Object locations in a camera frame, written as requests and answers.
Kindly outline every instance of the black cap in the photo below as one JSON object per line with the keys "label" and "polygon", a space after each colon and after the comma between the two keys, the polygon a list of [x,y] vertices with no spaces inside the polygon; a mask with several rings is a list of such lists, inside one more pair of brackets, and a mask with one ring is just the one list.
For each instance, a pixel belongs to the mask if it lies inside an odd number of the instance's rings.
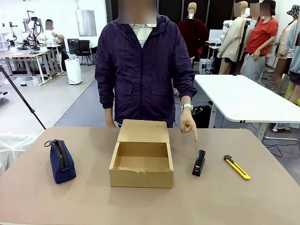
{"label": "black cap", "polygon": [[300,8],[300,6],[293,5],[292,9],[290,11],[287,11],[286,13],[288,15],[291,15],[291,16],[298,16],[299,15],[299,8]]}
{"label": "black cap", "polygon": [[270,12],[271,15],[276,15],[275,9],[276,9],[276,2],[273,0],[263,0],[262,3],[269,3],[270,4]]}

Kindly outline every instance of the pencil case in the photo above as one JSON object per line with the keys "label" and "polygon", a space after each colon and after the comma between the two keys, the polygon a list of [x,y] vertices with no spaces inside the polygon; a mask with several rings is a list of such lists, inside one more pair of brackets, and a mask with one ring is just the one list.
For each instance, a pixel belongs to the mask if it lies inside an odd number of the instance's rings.
{"label": "pencil case", "polygon": [[57,184],[72,180],[76,177],[74,161],[63,140],[47,141],[50,146],[50,161],[54,180]]}

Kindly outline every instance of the hand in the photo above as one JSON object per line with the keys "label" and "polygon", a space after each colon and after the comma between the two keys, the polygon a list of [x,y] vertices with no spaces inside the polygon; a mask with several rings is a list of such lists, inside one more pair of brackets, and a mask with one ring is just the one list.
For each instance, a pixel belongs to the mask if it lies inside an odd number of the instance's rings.
{"label": "hand", "polygon": [[186,134],[191,130],[194,132],[195,141],[198,142],[196,123],[193,120],[191,109],[189,107],[186,107],[183,109],[180,117],[180,131],[182,134]]}
{"label": "hand", "polygon": [[261,50],[260,49],[257,49],[254,54],[253,54],[253,59],[254,61],[258,60],[259,59],[259,56],[261,54]]}
{"label": "hand", "polygon": [[116,125],[113,121],[106,122],[106,126],[108,128],[116,128]]}

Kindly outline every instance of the maroon sweater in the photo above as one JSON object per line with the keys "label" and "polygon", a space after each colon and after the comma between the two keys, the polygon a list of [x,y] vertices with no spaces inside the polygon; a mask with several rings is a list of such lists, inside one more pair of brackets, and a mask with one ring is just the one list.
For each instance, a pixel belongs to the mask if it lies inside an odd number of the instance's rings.
{"label": "maroon sweater", "polygon": [[178,24],[183,39],[187,45],[190,58],[198,55],[198,49],[208,40],[209,32],[205,24],[199,19],[184,19]]}

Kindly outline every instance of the cardboard box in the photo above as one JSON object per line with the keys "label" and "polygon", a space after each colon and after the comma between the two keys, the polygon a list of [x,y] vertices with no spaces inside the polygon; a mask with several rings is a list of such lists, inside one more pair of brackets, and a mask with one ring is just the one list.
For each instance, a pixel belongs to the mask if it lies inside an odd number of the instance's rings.
{"label": "cardboard box", "polygon": [[109,167],[111,186],[172,188],[173,173],[166,123],[124,120]]}

